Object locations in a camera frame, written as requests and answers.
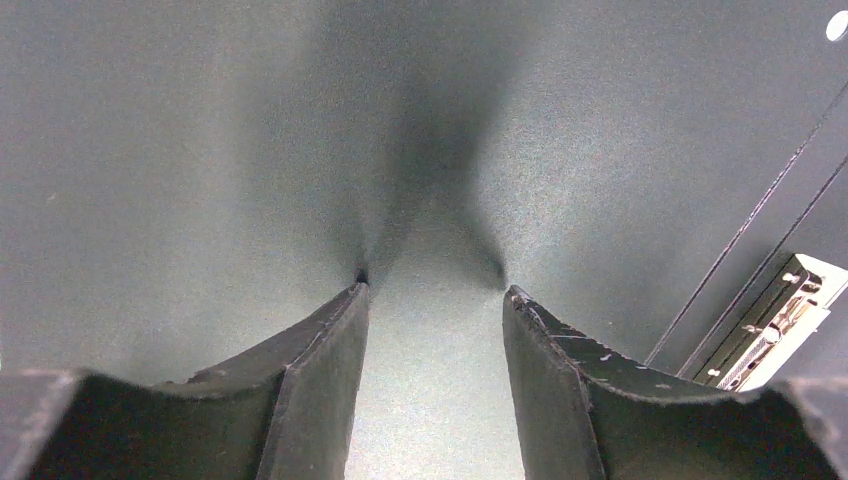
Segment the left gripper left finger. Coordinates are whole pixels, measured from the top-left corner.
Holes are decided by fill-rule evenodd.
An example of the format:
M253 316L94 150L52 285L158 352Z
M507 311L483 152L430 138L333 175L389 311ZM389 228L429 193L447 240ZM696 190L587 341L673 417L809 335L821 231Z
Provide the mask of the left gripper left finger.
M358 282L183 383L1 376L5 479L341 479L369 330Z

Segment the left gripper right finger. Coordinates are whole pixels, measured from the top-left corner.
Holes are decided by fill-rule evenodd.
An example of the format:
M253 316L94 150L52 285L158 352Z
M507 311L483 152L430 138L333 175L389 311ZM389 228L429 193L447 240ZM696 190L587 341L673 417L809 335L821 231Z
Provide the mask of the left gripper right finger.
M731 392L627 358L518 286L503 339L529 479L843 479L847 382Z

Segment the teal folder black inside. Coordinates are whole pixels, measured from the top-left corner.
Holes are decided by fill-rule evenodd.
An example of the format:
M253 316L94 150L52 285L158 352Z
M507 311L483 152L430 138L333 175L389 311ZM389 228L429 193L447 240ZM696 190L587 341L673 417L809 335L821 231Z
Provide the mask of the teal folder black inside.
M521 286L637 360L809 171L843 1L5 1L1 366L179 381L368 273L350 479L524 475Z

